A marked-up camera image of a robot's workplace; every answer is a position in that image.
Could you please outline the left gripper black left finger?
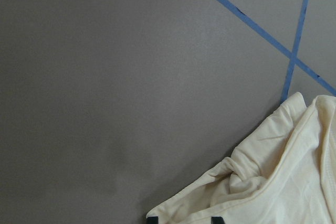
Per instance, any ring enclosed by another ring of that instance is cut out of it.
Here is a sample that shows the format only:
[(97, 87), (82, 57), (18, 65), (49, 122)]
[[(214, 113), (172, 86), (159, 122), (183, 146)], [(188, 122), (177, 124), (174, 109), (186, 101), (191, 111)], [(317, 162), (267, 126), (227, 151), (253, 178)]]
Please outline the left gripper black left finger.
[(159, 217), (158, 216), (147, 217), (146, 224), (159, 224)]

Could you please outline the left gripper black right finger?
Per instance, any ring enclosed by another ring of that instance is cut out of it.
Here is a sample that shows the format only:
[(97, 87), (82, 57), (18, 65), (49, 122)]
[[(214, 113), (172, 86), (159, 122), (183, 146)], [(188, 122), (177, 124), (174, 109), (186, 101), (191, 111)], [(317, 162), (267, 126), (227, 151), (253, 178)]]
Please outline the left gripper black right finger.
[(214, 216), (211, 217), (211, 224), (225, 224), (225, 221), (221, 216)]

